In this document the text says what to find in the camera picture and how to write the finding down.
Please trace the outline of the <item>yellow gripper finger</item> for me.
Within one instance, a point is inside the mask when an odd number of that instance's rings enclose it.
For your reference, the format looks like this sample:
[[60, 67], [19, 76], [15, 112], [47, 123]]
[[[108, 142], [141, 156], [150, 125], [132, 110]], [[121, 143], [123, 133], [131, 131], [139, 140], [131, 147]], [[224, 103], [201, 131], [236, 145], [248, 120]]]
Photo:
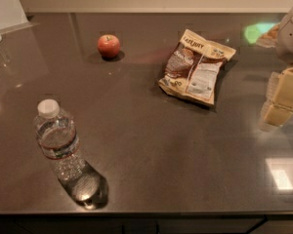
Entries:
[[263, 103], [261, 113], [260, 113], [259, 128], [264, 132], [271, 132], [276, 129], [276, 126], [269, 124], [265, 120], [265, 116], [269, 112], [270, 107], [272, 106], [272, 96], [276, 90], [278, 81], [279, 81], [279, 73], [273, 72], [271, 74], [271, 77], [267, 85], [266, 101]]
[[288, 65], [279, 73], [279, 81], [272, 96], [272, 106], [265, 120], [274, 126], [281, 127], [293, 115], [293, 65]]

